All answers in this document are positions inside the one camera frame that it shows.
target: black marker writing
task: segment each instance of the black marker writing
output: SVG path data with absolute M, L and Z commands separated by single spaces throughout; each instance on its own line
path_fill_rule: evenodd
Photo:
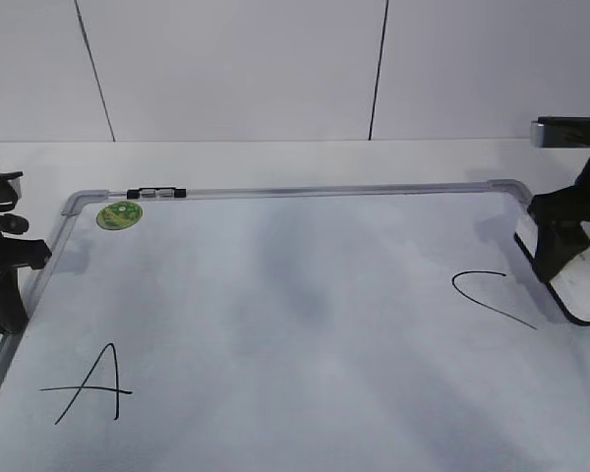
M 500 313 L 501 315 L 504 315 L 504 316 L 506 316 L 506 317 L 508 317 L 508 318 L 510 318 L 510 319 L 512 319 L 512 320 L 514 320 L 514 321 L 516 321 L 516 322 L 522 323 L 522 324 L 523 324 L 523 325 L 525 325 L 525 326 L 529 326 L 529 327 L 531 327 L 531 328 L 533 328 L 533 329 L 537 329 L 537 328 L 536 328 L 536 327 L 534 327 L 532 324 L 529 324 L 528 322 L 526 322 L 526 321 L 524 321 L 524 320 L 521 320 L 520 318 L 516 318 L 514 315 L 510 315 L 509 313 L 506 313 L 506 312 L 504 312 L 504 311 L 502 311 L 502 310 L 499 310 L 498 308 L 494 308 L 494 307 L 491 307 L 491 306 L 489 306 L 489 305 L 488 305 L 488 304 L 486 304 L 486 303 L 480 302 L 480 301 L 478 301 L 477 299 L 475 299 L 475 298 L 472 298 L 471 296 L 469 296 L 469 295 L 468 295 L 467 293 L 465 293 L 463 290 L 461 290 L 461 289 L 460 289 L 460 288 L 459 288 L 459 287 L 456 285 L 456 279 L 457 279 L 458 277 L 460 277 L 461 275 L 467 275 L 467 274 L 469 274 L 469 273 L 487 273 L 487 274 L 490 274 L 490 275 L 500 275 L 501 277 L 506 277 L 506 274 L 504 274 L 504 273 L 502 273 L 502 272 L 494 272 L 494 271 L 492 271 L 492 270 L 464 270 L 464 271 L 462 271 L 462 272 L 458 273 L 457 275 L 455 275 L 455 276 L 454 276 L 454 277 L 453 277 L 453 278 L 450 280 L 450 282 L 452 282 L 452 286 L 454 287 L 454 289 L 455 289 L 457 292 L 459 292 L 461 295 L 463 295 L 463 296 L 464 296 L 465 298 L 467 298 L 468 300 L 470 300 L 470 301 L 472 301 L 472 302 L 476 303 L 477 305 L 481 305 L 482 307 L 485 307 L 485 308 L 487 308 L 488 310 L 492 310 L 493 312 Z
M 114 357 L 114 369 L 116 371 L 116 387 L 109 388 L 106 386 L 88 386 L 88 385 L 86 385 L 89 378 L 91 377 L 91 374 L 94 372 L 94 369 L 98 365 L 98 362 L 102 358 L 102 355 L 105 353 L 107 348 L 111 348 L 111 352 Z M 68 413 L 68 411 L 70 410 L 70 408 L 72 407 L 74 402 L 77 400 L 77 397 L 81 394 L 81 392 L 83 390 L 104 390 L 104 391 L 112 391 L 112 392 L 116 393 L 116 416 L 114 417 L 114 421 L 119 418 L 119 416 L 120 416 L 120 394 L 122 393 L 123 395 L 131 395 L 133 392 L 130 390 L 123 390 L 120 388 L 120 374 L 118 372 L 118 356 L 116 355 L 116 346 L 114 346 L 113 342 L 110 342 L 109 344 L 107 344 L 105 347 L 102 348 L 102 350 L 100 351 L 100 354 L 98 354 L 98 357 L 94 361 L 93 366 L 91 366 L 91 369 L 89 369 L 88 374 L 81 382 L 81 385 L 79 385 L 79 386 L 55 386 L 52 388 L 42 388 L 40 391 L 70 390 L 70 389 L 75 389 L 76 392 L 75 392 L 74 396 L 72 397 L 72 399 L 70 400 L 70 402 L 68 403 L 68 405 L 66 406 L 66 408 L 61 413 L 61 415 L 59 415 L 59 418 L 57 418 L 57 421 L 55 421 L 55 425 L 58 425 L 59 422 L 63 419 L 63 417 L 66 416 L 66 413 Z

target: whiteboard frame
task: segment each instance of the whiteboard frame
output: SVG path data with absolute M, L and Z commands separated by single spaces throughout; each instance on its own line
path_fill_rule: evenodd
M 502 179 L 487 182 L 424 184 L 424 185 L 382 185 L 382 186 L 347 186 L 347 187 L 306 187 L 287 189 L 234 189 L 234 190 L 189 190 L 185 199 L 180 200 L 227 200 L 227 199 L 258 199 L 258 198 L 292 198 L 292 197 L 331 197 L 331 196 L 364 196 L 364 195 L 412 195 L 412 194 L 446 194 L 446 193 L 485 193 L 498 192 L 512 195 L 526 209 L 531 202 L 532 194 L 527 187 L 517 180 Z M 33 272 L 23 289 L 23 300 L 29 318 L 34 315 L 44 288 L 52 275 L 57 262 L 63 253 L 66 242 L 83 208 L 93 203 L 119 202 L 127 199 L 127 192 L 111 192 L 108 190 L 79 191 L 73 194 L 61 211 L 55 229 L 49 238 L 52 258 L 42 270 Z M 163 197 L 155 193 L 152 197 L 139 197 L 132 201 L 170 201 L 171 197 Z M 11 365 L 20 341 L 24 335 L 5 334 L 0 341 L 0 386 Z

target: round sticker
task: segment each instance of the round sticker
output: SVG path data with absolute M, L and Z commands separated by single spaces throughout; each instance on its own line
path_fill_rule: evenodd
M 102 229 L 115 231 L 133 226 L 142 218 L 142 208 L 133 202 L 108 205 L 98 212 L 96 224 Z

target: white wall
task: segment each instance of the white wall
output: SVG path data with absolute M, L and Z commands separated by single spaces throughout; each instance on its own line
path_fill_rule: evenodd
M 384 0 L 82 0 L 119 141 L 367 139 Z
M 107 141 L 70 0 L 0 0 L 0 141 Z
M 528 136 L 590 115 L 590 0 L 390 0 L 374 138 Z
M 385 0 L 80 0 L 119 141 L 367 139 Z M 590 0 L 389 0 L 374 139 L 590 115 Z M 0 0 L 0 141 L 107 141 L 74 0 Z

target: white table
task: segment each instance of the white table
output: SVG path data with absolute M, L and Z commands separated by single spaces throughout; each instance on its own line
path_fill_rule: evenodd
M 589 149 L 527 140 L 315 143 L 0 143 L 0 172 L 22 170 L 17 213 L 47 238 L 79 190 L 421 184 L 513 178 L 533 193 L 572 183 Z M 23 271 L 22 280 L 26 278 Z

